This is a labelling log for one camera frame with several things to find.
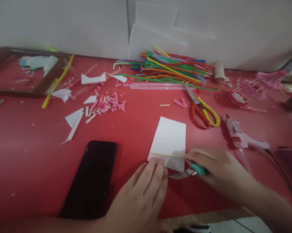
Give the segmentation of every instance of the wooden frame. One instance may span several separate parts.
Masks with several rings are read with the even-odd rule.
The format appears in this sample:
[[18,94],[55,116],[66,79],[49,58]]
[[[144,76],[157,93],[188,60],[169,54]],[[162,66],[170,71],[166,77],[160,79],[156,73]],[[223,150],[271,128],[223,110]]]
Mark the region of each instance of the wooden frame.
[[59,60],[47,73],[47,75],[41,80],[41,82],[32,91],[22,91],[22,90],[2,90],[0,89],[0,95],[3,96],[16,96],[16,97],[32,97],[41,98],[44,97],[44,93],[50,85],[53,83],[55,78],[58,78],[63,73],[63,68],[65,67],[65,60],[68,61],[69,57],[65,53],[51,52],[44,50],[32,50],[32,49],[22,49],[13,47],[2,47],[0,48],[0,65],[11,55],[17,54],[18,56],[55,56]]

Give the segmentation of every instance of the floor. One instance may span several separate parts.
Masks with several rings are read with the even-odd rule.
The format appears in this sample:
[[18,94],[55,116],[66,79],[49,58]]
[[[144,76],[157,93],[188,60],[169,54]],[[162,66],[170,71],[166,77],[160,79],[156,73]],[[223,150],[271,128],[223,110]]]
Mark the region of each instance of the floor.
[[[237,221],[254,233],[271,233],[271,230],[258,217],[240,218]],[[248,233],[250,232],[235,221],[224,221],[211,224],[212,233]]]

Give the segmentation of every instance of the pink glue gun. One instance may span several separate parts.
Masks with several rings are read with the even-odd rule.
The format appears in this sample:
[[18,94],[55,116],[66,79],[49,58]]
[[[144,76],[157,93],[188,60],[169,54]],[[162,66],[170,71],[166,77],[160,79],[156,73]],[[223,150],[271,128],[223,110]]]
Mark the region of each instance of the pink glue gun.
[[240,128],[240,123],[230,118],[228,114],[226,114],[226,125],[230,134],[230,137],[233,139],[233,144],[236,148],[248,148],[248,146],[257,148],[257,149],[268,149],[270,146],[267,142],[256,141],[246,134],[244,134]]

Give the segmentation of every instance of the phone screen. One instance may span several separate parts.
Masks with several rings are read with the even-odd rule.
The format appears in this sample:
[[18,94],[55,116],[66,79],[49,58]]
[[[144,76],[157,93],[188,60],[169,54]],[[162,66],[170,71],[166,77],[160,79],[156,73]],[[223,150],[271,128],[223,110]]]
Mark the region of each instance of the phone screen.
[[117,148],[115,142],[89,142],[60,217],[96,219],[106,214],[108,188]]

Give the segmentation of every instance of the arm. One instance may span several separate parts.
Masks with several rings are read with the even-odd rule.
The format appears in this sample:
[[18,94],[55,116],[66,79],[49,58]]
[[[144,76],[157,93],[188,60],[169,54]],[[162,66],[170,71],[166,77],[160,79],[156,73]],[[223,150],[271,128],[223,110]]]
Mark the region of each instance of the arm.
[[210,174],[199,177],[255,213],[273,232],[292,232],[292,206],[250,176],[229,152],[201,146],[192,149],[185,158],[209,170]]
[[152,158],[148,164],[142,164],[121,188],[107,215],[100,219],[28,219],[3,224],[0,233],[173,232],[167,223],[157,221],[168,186],[164,163],[164,158]]

